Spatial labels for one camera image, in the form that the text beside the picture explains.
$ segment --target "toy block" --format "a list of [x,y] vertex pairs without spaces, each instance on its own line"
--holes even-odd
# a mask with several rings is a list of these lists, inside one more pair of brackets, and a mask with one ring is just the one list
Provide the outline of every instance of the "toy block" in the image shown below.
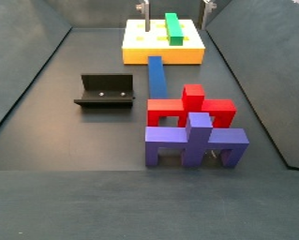
[[145,165],[157,164],[160,147],[183,149],[187,143],[185,131],[177,127],[145,127]]
[[147,111],[147,125],[148,127],[157,127],[159,117],[179,116],[179,122],[187,121],[184,113],[183,102],[180,99],[148,99]]
[[183,46],[183,31],[175,13],[165,13],[165,26],[169,46]]
[[212,126],[215,128],[228,128],[236,108],[230,99],[205,99],[200,112],[209,113],[209,116],[213,117]]
[[220,149],[223,166],[235,167],[250,145],[240,128],[212,128],[209,114],[189,112],[185,127],[145,128],[145,164],[157,165],[157,149],[179,148],[181,165],[197,167],[208,149]]
[[121,47],[124,64],[147,65],[149,56],[161,56],[164,65],[200,65],[205,47],[192,20],[179,20],[179,24],[183,46],[169,46],[164,20],[149,20],[149,32],[144,20],[128,20]]
[[151,99],[168,98],[163,60],[160,56],[149,56],[148,74],[149,74],[149,98]]
[[208,149],[220,149],[223,166],[235,167],[250,145],[246,132],[240,128],[215,128],[209,134]]
[[207,113],[189,112],[185,125],[188,144],[181,157],[181,165],[184,167],[196,167],[201,164],[211,130],[209,115]]
[[215,128],[228,128],[236,109],[230,99],[204,99],[200,84],[185,84],[181,99],[148,100],[148,126],[159,125],[159,117],[179,116],[177,127],[187,123],[188,112],[208,113],[213,117]]
[[181,100],[187,112],[200,112],[204,101],[204,89],[200,84],[184,85]]

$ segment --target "gray wall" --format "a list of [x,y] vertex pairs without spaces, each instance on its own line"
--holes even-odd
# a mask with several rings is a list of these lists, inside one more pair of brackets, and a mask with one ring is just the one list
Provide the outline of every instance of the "gray wall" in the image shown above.
[[[127,19],[141,18],[135,10],[137,0],[44,0],[73,27],[125,27]],[[197,22],[200,0],[151,0],[151,17],[176,12],[179,17]]]
[[0,1],[0,122],[68,31],[42,1]]
[[207,29],[284,160],[299,168],[299,5],[232,0]]
[[224,7],[231,2],[231,0],[212,0],[212,2],[216,4],[216,9],[208,15],[207,23],[209,23],[213,20],[213,18],[220,13],[220,11],[224,9]]

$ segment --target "green block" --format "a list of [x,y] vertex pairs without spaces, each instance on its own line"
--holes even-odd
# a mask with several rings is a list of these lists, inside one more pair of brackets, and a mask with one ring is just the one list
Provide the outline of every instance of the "green block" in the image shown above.
[[184,35],[175,13],[165,13],[165,27],[169,46],[183,46]]

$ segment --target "gray floor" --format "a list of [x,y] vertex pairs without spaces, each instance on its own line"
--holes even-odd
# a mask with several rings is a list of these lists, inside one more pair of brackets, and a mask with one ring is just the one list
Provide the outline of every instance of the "gray floor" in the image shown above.
[[[121,29],[73,29],[0,127],[0,239],[299,239],[299,172],[286,169],[209,37],[203,66],[167,66],[171,98],[201,83],[231,98],[250,148],[234,170],[168,156],[144,167],[148,77],[121,64]],[[81,111],[80,73],[131,72],[131,111]]]
[[[75,29],[41,72],[18,107],[0,128],[0,170],[144,170],[148,70],[121,63],[123,30]],[[250,149],[236,170],[284,169],[223,60],[207,45],[203,66],[165,66],[171,98],[184,83],[201,83],[207,98],[231,98],[238,114],[232,126],[244,128]],[[72,103],[83,95],[81,73],[132,73],[131,110],[85,110]],[[179,168],[180,158],[172,166]]]

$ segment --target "black holder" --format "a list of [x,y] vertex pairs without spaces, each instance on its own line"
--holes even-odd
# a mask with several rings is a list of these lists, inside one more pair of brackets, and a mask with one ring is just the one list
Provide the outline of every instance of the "black holder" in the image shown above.
[[131,107],[133,100],[131,74],[83,74],[84,95],[73,102],[81,107]]

